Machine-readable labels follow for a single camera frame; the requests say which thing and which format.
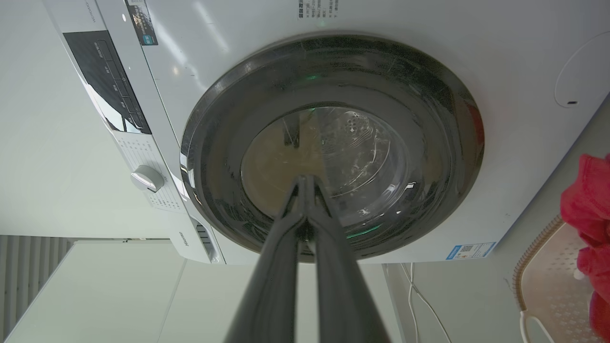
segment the washing machine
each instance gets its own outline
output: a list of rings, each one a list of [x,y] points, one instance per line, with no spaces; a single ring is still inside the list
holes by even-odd
[[[201,262],[255,263],[299,174],[361,263],[488,256],[610,89],[602,0],[46,6],[126,178]]]

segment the red cloth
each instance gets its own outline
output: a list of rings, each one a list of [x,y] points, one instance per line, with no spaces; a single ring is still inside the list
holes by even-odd
[[[578,178],[561,195],[561,217],[587,243],[576,264],[595,289],[589,320],[610,342],[610,154],[605,160],[580,157]]]

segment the door glass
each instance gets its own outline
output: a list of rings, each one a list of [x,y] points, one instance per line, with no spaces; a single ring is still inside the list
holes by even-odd
[[[384,121],[361,110],[326,106],[299,110],[261,131],[242,160],[250,201],[278,214],[298,175],[325,184],[343,226],[379,217],[406,189],[408,150]]]

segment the power cord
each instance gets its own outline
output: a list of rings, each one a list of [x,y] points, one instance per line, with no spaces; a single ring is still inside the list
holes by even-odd
[[[434,311],[432,306],[430,306],[430,303],[428,303],[426,298],[424,298],[424,296],[420,293],[420,291],[417,289],[417,287],[413,283],[413,280],[415,280],[415,270],[414,270],[413,263],[411,263],[411,274],[409,274],[407,272],[407,269],[404,267],[404,263],[401,263],[400,266],[403,268],[404,274],[407,276],[407,280],[409,280],[409,284],[411,284],[409,286],[409,309],[411,309],[411,315],[413,316],[413,322],[415,323],[415,343],[419,343],[419,329],[417,327],[417,319],[415,318],[415,311],[413,310],[413,302],[412,302],[412,298],[411,298],[411,294],[412,294],[413,290],[415,290],[415,293],[428,306],[430,311],[432,311],[432,314],[434,314],[434,317],[436,318],[436,321],[439,323],[440,328],[443,329],[443,333],[445,334],[445,338],[447,338],[447,342],[451,343],[449,334],[447,334],[447,330],[445,330],[445,327],[443,326],[443,323],[440,321],[439,316],[436,314],[436,312]]]

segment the green light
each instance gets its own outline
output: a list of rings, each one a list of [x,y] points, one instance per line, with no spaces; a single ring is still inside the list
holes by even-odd
[[[373,231],[373,230],[376,230],[376,229],[377,229],[377,228],[379,228],[380,226],[381,226],[381,224],[379,224],[379,225],[377,225],[377,226],[374,226],[374,227],[372,227],[372,228],[370,228],[370,229],[368,229],[368,230],[366,230],[366,231],[363,231],[363,232],[361,232],[361,233],[350,234],[349,236],[347,236],[347,239],[354,238],[354,237],[357,237],[357,236],[361,236],[361,235],[363,235],[363,234],[365,234],[365,233],[369,233],[369,232],[371,232],[371,231]]]

